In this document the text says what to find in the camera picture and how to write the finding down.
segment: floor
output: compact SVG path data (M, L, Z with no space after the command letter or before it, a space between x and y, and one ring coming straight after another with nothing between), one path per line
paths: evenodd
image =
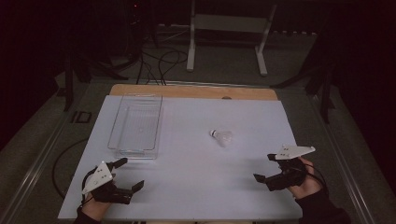
M264 50L268 76L261 77L252 39L215 42L201 33L191 73L186 71L189 44L186 29L163 28L159 32L160 49L155 49L148 40L143 62L119 71L129 80L117 81L92 71L91 83L79 83L75 78L75 102L69 112L63 112L64 98L56 95L37 111L0 152L0 177L6 180L0 187L1 223L70 223L57 219L62 195L67 192L86 139L112 85L136 81L161 84L160 73L165 73L167 85L269 88L298 73L316 38L270 35ZM141 78L137 80L140 64ZM64 74L57 81L63 87ZM332 201L348 211L353 223L395 223L395 196L337 89L332 88L333 108L329 111L330 124L326 124L318 114L319 97L304 92L306 82L307 79L301 80L276 90L276 94L285 107L297 143L318 148L307 158L324 174ZM90 112L92 119L87 123L74 122L75 111Z

